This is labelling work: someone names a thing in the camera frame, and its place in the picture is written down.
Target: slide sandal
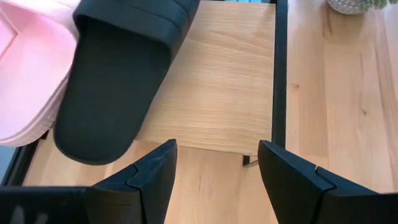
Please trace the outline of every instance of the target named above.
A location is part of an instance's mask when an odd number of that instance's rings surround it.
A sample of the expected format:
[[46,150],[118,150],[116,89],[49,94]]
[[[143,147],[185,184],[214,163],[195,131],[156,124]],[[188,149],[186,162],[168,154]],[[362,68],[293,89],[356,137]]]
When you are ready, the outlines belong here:
[[199,0],[82,0],[80,33],[54,140],[66,156],[107,164],[136,137]]
[[72,14],[80,0],[0,0],[39,14],[66,27],[76,38],[78,31]]
[[28,144],[52,125],[75,48],[58,22],[0,1],[0,145]]

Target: light wood surface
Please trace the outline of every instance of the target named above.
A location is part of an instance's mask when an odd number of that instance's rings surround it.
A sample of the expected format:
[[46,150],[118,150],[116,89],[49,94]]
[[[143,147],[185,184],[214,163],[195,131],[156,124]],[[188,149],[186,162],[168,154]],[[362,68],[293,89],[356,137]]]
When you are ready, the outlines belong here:
[[397,22],[289,1],[287,149],[378,192],[398,190]]
[[[287,149],[378,192],[398,190],[397,21],[398,6],[343,16],[324,0],[289,1]],[[258,166],[177,141],[166,223],[276,223]],[[64,157],[50,133],[25,184],[91,185],[156,145],[136,141],[93,167]]]
[[[24,185],[93,185],[158,145],[134,141],[116,162],[89,166],[65,157],[49,133],[48,139],[40,142]],[[239,154],[178,146],[177,171],[165,223],[276,222],[258,167],[243,168]]]
[[257,155],[271,138],[275,7],[202,1],[137,139]]

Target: white pot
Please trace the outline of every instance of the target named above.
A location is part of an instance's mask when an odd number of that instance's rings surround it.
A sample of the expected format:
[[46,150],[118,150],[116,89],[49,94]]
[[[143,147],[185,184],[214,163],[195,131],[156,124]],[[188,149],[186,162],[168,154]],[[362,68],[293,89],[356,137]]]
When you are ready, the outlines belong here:
[[328,0],[328,3],[334,10],[346,15],[365,12],[363,0]]

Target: wooden table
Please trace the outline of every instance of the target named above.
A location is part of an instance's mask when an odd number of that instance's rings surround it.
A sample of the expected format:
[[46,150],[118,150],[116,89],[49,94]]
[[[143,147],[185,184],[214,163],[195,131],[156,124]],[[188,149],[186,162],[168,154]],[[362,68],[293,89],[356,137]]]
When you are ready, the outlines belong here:
[[397,22],[289,1],[286,148],[378,192],[398,190]]
[[275,5],[202,1],[136,139],[257,155],[271,138]]
[[[289,0],[286,148],[378,192],[398,191],[397,21],[398,6],[344,16],[324,0]],[[93,167],[66,158],[49,137],[25,184],[94,184],[157,145],[146,144]],[[276,223],[258,167],[241,167],[236,154],[179,150],[166,223]]]

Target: black plastic piece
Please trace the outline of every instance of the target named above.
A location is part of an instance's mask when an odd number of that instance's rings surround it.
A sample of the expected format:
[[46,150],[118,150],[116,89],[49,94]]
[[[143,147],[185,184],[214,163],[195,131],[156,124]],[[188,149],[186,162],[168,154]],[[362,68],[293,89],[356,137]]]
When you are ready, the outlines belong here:
[[396,223],[398,194],[378,194],[260,141],[261,177],[280,224]]
[[82,0],[78,47],[54,127],[69,158],[103,165],[122,156],[177,54],[199,0]]
[[1,187],[0,223],[163,223],[176,161],[169,140],[92,187]]

